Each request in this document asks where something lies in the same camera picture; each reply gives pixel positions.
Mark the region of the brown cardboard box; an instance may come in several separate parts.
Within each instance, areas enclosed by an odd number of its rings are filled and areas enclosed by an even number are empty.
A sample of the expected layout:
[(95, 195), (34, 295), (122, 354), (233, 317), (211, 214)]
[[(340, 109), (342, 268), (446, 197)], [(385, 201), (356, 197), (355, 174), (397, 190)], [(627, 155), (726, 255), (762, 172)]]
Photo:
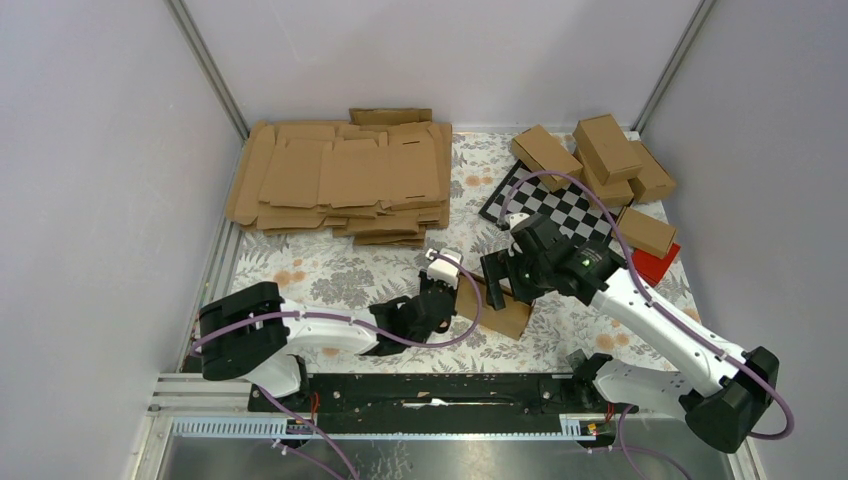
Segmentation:
[[(456, 311), (460, 317), (468, 320), (473, 320), (477, 312), (477, 298), (471, 283), (460, 275)], [(478, 289), (483, 298), (483, 313), (480, 320), (480, 325), (500, 333), (513, 340), (519, 340), (530, 321), (534, 310), (534, 304), (525, 304), (517, 301), (509, 287), (502, 286), (503, 298), (505, 307), (500, 310), (495, 310), (486, 302), (487, 288), (484, 284), (482, 276), (473, 274)]]

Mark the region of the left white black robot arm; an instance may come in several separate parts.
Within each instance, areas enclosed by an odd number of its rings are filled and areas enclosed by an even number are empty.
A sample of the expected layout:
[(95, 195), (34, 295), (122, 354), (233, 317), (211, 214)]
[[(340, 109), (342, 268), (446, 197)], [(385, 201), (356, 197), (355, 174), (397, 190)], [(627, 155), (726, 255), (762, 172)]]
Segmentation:
[(396, 355), (445, 332), (455, 313), (456, 286), (422, 274), (413, 297), (365, 309), (336, 310), (284, 299), (260, 282), (202, 307), (195, 352), (208, 381), (245, 379), (288, 411), (309, 401), (302, 349), (336, 349), (364, 356)]

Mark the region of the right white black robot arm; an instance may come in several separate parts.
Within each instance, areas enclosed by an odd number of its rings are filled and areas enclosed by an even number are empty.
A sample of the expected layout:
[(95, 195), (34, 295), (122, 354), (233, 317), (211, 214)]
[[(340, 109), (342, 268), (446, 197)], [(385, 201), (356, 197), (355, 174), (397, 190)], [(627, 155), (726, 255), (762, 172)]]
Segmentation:
[(579, 407), (597, 412), (610, 402), (659, 412), (724, 453), (752, 436), (775, 398), (779, 361), (773, 353), (745, 350), (714, 334), (632, 273), (608, 245), (571, 239), (543, 214), (510, 214), (497, 225), (509, 231), (512, 244), (481, 259), (490, 306), (504, 308), (503, 281), (526, 304), (551, 292), (573, 297), (620, 321), (674, 367), (662, 372), (577, 351), (569, 362)]

